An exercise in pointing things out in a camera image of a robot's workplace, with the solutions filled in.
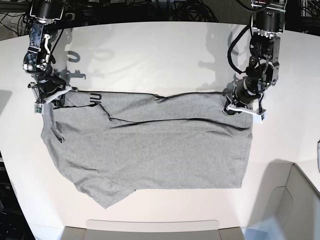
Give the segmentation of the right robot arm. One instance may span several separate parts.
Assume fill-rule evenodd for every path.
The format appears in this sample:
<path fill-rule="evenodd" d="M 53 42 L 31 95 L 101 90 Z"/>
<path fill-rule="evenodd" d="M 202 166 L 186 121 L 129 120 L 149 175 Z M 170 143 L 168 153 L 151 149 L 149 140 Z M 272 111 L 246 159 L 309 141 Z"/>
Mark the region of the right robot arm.
<path fill-rule="evenodd" d="M 156 102 L 171 101 L 179 110 L 202 109 L 222 113 L 233 90 L 227 63 L 235 27 L 222 23 L 140 22 L 90 26 L 68 32 L 71 59 L 87 71 L 81 83 L 72 73 L 54 73 L 58 42 L 53 24 L 34 23 L 24 69 L 31 84 L 36 111 L 103 106 L 109 112 L 147 110 Z M 77 90 L 78 86 L 91 90 Z"/>

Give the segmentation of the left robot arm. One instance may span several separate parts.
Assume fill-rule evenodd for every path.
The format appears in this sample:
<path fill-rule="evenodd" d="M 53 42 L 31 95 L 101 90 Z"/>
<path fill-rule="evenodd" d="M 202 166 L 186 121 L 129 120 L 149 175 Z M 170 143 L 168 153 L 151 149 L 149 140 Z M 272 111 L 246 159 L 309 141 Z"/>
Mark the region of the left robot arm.
<path fill-rule="evenodd" d="M 224 112 L 228 115 L 248 113 L 261 116 L 265 110 L 262 99 L 265 91 L 274 86 L 279 78 L 279 53 L 281 38 L 285 29 L 285 0 L 253 0 L 247 6 L 237 3 L 250 12 L 249 24 L 232 41 L 227 51 L 230 67 L 238 74 L 246 76 L 233 84 L 232 92 L 226 95 Z M 248 66 L 244 71 L 236 67 L 232 60 L 232 50 L 244 33 L 250 32 Z"/>

